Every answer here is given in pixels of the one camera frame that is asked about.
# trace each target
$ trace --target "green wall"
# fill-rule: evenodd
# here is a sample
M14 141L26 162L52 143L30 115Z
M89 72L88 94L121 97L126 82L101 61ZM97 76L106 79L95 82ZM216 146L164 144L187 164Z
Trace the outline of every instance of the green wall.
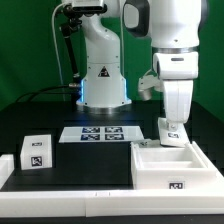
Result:
M195 80L193 100L224 121L224 1L210 0L210 17L200 32L200 76ZM59 0L1 1L0 19L0 109L20 95L59 85L59 75L51 31L51 14ZM64 21L59 18L56 27ZM120 35L118 19L103 24ZM150 67L149 40L125 33L125 77L128 96L135 100L138 78ZM67 52L57 32L64 82L72 80ZM72 37L81 75L86 72L82 33ZM154 99L161 95L154 93ZM40 96L37 100L62 100L61 96Z

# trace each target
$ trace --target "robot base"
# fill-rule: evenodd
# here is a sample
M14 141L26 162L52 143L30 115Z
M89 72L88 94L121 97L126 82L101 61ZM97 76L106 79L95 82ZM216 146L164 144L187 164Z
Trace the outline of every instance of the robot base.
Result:
M130 102L118 107L90 107L83 103L77 102L77 110L93 114L115 114L122 111L129 111L130 109L131 100Z
M161 145L184 147L186 143L189 143L183 124L178 124L178 130L171 132L167 129L166 118L159 118L158 127Z

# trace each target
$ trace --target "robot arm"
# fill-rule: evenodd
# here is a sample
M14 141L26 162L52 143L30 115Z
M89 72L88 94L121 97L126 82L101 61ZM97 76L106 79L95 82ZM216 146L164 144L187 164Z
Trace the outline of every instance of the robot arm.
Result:
M127 0L124 6L124 22L129 32L152 39L152 68L164 92L166 119L159 119L164 145L183 146L189 141L183 124L190 113L193 79L198 77L198 30L207 14L207 0ZM158 79L140 79L140 93L147 100L147 87L158 86Z

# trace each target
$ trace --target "white box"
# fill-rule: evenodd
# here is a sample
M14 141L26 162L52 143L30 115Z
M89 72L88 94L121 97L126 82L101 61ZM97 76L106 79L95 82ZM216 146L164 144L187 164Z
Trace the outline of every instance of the white box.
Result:
M22 170L52 167L51 135L25 136L20 160Z
M132 143L135 189L205 189L216 183L218 170L196 143L185 148L141 147Z

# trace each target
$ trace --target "black table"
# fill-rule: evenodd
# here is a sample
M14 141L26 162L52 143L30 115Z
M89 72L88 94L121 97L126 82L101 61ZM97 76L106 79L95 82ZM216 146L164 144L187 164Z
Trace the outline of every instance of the black table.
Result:
M14 154L16 169L1 191L54 191L132 189L130 142L59 144L68 126L140 126L145 138L158 139L158 117L164 116L162 102L133 102L130 111L94 115L72 110L69 102L11 104L0 112L0 155ZM196 141L224 174L224 124L193 102L185 125L190 140ZM26 135L51 134L53 168L20 168L20 151ZM224 223L222 215L127 216L96 218L0 219L3 223Z

